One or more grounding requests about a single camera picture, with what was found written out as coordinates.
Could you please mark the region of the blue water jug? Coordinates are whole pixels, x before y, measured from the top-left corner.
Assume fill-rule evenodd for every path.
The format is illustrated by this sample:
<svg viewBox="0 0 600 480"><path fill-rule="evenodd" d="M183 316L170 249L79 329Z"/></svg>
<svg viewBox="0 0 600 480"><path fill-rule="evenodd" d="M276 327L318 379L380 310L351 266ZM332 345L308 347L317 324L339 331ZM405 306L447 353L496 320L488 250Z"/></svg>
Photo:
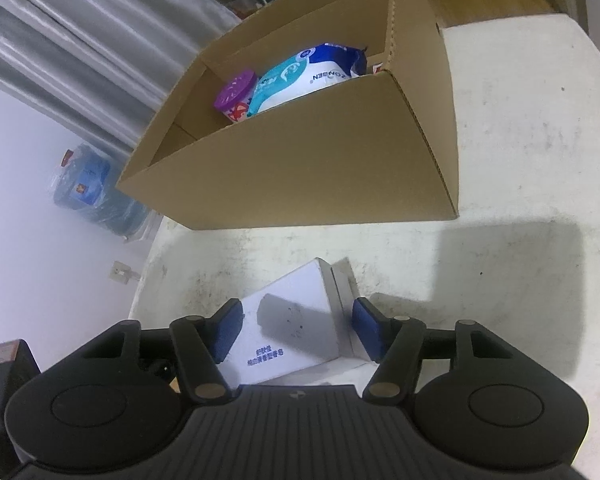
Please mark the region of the blue water jug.
<svg viewBox="0 0 600 480"><path fill-rule="evenodd" d="M116 160L80 144L65 152L53 183L53 202L114 235L132 238L146 223L149 209L117 189L121 173Z"/></svg>

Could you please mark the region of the brown cardboard box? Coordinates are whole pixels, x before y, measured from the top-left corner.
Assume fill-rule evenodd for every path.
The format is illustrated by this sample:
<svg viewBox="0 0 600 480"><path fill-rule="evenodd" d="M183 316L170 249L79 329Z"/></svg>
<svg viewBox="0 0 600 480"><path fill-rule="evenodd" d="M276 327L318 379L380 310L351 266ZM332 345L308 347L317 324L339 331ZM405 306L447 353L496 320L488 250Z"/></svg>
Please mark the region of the brown cardboard box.
<svg viewBox="0 0 600 480"><path fill-rule="evenodd" d="M242 122L214 108L243 70L324 42L363 49L366 74ZM274 0L197 55L118 187L198 230L456 218L452 77L428 0Z"/></svg>

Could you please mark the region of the white wall socket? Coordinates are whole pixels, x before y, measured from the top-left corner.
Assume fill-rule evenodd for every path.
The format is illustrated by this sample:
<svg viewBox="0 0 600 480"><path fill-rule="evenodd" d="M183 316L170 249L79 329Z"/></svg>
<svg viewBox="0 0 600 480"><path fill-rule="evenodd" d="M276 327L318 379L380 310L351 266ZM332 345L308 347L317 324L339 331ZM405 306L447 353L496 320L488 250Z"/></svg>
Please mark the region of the white wall socket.
<svg viewBox="0 0 600 480"><path fill-rule="evenodd" d="M128 284L129 281L139 281L140 274L135 272L130 266L120 261L115 261L109 272L110 280L121 284Z"/></svg>

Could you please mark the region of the purple air freshener jar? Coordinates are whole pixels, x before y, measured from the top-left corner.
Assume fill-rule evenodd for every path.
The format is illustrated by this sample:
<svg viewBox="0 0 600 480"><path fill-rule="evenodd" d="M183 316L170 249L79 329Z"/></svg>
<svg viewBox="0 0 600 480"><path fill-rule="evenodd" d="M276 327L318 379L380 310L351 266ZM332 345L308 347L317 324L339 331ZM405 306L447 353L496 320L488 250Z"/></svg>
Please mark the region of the purple air freshener jar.
<svg viewBox="0 0 600 480"><path fill-rule="evenodd" d="M252 70L244 70L231 79L216 96L214 108L231 122L241 122L246 118L254 89L259 81Z"/></svg>

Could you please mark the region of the grey curtain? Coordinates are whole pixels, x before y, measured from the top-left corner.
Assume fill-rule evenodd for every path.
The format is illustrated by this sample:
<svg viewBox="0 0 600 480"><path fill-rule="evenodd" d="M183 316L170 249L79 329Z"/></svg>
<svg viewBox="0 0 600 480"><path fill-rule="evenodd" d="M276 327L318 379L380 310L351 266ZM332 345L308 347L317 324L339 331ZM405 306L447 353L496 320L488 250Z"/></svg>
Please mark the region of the grey curtain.
<svg viewBox="0 0 600 480"><path fill-rule="evenodd" d="M218 0L0 0L0 89L127 160L199 52L239 22Z"/></svg>

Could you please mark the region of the blue white wet wipes pack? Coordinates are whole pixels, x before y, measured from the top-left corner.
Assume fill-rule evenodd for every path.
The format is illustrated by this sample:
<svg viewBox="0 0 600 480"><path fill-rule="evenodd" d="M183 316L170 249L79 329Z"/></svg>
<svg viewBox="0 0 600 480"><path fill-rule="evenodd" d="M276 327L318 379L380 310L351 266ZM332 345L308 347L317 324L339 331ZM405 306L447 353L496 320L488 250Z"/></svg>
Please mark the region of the blue white wet wipes pack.
<svg viewBox="0 0 600 480"><path fill-rule="evenodd" d="M364 50L319 44L271 68L253 91L247 116L366 74Z"/></svg>

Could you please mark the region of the white box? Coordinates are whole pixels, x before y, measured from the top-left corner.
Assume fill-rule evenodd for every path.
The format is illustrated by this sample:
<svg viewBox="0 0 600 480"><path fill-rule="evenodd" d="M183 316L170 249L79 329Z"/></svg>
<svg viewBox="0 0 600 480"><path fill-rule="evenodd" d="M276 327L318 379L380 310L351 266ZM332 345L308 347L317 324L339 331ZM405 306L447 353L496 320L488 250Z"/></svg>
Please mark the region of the white box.
<svg viewBox="0 0 600 480"><path fill-rule="evenodd" d="M220 364L232 388L328 384L370 364L351 326L351 283L321 258L240 301L242 329Z"/></svg>

